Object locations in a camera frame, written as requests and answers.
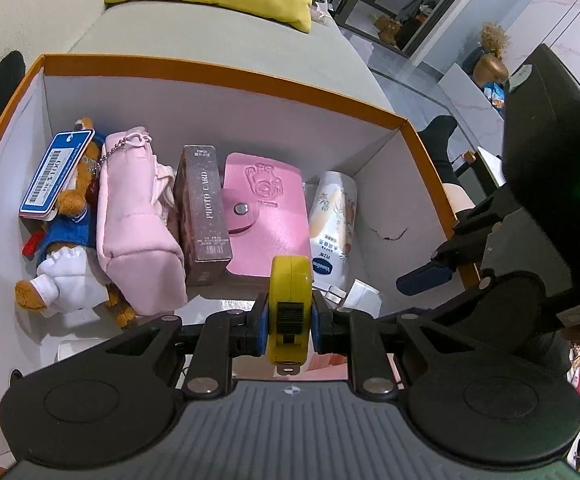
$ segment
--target price tag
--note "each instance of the price tag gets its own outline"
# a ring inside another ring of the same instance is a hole
[[[20,216],[40,219],[48,215],[92,137],[94,130],[61,132],[54,136],[28,186],[19,208]]]

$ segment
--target brown box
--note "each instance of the brown box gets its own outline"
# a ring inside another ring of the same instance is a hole
[[[212,285],[232,259],[214,146],[184,146],[174,184],[185,284]]]

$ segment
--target embossed logo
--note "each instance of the embossed logo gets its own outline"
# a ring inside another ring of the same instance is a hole
[[[275,175],[275,168],[271,164],[257,162],[253,166],[248,166],[245,173],[252,193],[262,201],[272,201],[283,194],[283,184]]]
[[[295,395],[298,395],[301,393],[301,389],[298,386],[294,386],[294,384],[292,386],[287,386],[283,389],[283,392],[286,395],[289,395],[290,397],[294,397]]]

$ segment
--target wall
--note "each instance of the wall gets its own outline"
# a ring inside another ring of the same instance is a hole
[[[470,0],[423,61],[441,73],[461,63],[478,46],[484,22],[507,28],[532,0]]]
[[[537,45],[549,45],[580,77],[580,0],[532,0],[508,28],[503,61],[514,72]]]

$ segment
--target teddy bear keychain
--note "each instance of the teddy bear keychain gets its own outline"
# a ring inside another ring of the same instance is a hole
[[[90,118],[81,118],[75,130],[93,129]],[[115,285],[103,272],[96,251],[96,208],[100,146],[97,136],[87,145],[65,189],[57,196],[57,215],[32,235],[23,253],[38,253],[36,278],[15,285],[17,304],[49,317],[105,304],[121,328],[132,325],[135,315]]]

